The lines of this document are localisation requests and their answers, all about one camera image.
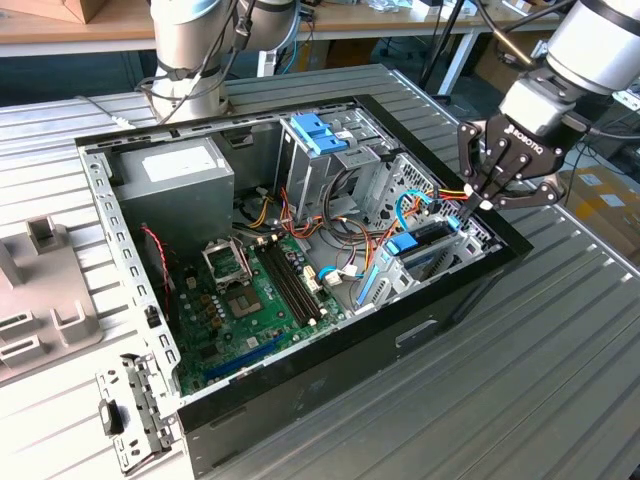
metal worktable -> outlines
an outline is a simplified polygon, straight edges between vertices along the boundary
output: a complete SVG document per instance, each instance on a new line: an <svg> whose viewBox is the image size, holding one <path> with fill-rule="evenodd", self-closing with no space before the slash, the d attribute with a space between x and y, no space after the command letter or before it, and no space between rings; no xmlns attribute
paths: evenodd
<svg viewBox="0 0 640 480"><path fill-rule="evenodd" d="M240 111L372 94L452 168L453 119L381 66L230 82ZM154 123L137 94L101 104ZM118 478L94 372L136 351L77 136L113 130L79 100L0 109L0 236L51 214L71 232L106 331L0 388L3 478ZM640 462L637 272L561 208L506 217L535 246L463 324L224 464L216 479L625 479ZM137 478L190 478L174 449Z"/></svg>

green circuit board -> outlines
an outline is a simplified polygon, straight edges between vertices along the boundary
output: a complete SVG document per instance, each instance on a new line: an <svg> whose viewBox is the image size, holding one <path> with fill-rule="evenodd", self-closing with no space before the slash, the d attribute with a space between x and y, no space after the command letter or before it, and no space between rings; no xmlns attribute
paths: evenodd
<svg viewBox="0 0 640 480"><path fill-rule="evenodd" d="M278 246L289 257L295 256L296 266L307 266L293 238L281 238ZM249 285L234 284L218 291L202 256L194 258L184 270L171 272L177 293L174 301L179 308L179 325L174 325L177 328L172 328L172 333L182 357L177 373L183 395L195 393L344 318L338 302L325 289L315 294L309 291L323 315L315 319L315 325L300 326L257 251L250 246L245 252L253 276ZM226 254L211 260L216 272L228 273L237 265ZM296 275L303 280L299 271Z"/></svg>

motherboard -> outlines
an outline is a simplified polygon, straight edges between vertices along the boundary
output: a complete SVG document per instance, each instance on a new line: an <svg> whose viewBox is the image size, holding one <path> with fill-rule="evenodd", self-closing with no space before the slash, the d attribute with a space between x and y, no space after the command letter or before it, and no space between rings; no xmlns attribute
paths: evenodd
<svg viewBox="0 0 640 480"><path fill-rule="evenodd" d="M183 395L344 318L335 298L312 280L315 273L291 236L233 245L171 272L178 303L171 328L182 355L177 373Z"/></svg>

robotiq logo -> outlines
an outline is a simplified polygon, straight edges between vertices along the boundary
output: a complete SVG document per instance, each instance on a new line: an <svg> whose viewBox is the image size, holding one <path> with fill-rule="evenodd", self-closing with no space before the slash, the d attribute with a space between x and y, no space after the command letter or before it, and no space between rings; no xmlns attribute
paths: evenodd
<svg viewBox="0 0 640 480"><path fill-rule="evenodd" d="M518 130L513 125L509 124L509 126L504 130L504 133L510 133L526 146L531 147L531 150L536 152L538 155L542 155L544 153L544 149L538 145L536 142L527 137L524 133Z"/></svg>

red wire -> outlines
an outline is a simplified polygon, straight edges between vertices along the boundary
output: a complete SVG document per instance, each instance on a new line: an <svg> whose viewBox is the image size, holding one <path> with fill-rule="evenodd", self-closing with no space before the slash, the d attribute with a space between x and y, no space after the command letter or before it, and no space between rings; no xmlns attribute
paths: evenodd
<svg viewBox="0 0 640 480"><path fill-rule="evenodd" d="M167 269L167 257L164 255L164 249L162 248L162 242L158 238L158 236L153 233L148 227L140 227L144 233L149 235L156 244L158 248L158 252L160 253L160 260L162 261L162 275L164 277L164 306L165 311L167 312L167 318L169 317L169 270Z"/></svg>

